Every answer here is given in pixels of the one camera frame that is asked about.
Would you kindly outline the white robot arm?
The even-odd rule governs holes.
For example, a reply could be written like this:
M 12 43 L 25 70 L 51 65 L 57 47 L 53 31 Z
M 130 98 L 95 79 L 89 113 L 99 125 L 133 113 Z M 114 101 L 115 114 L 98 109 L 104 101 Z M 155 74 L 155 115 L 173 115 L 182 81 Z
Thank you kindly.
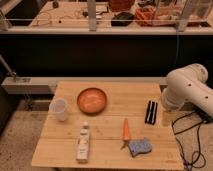
M 213 123 L 213 89 L 206 85 L 207 69 L 198 63 L 175 69 L 166 76 L 167 87 L 161 94 L 167 111 L 180 110 L 186 102 L 198 108 L 205 123 Z

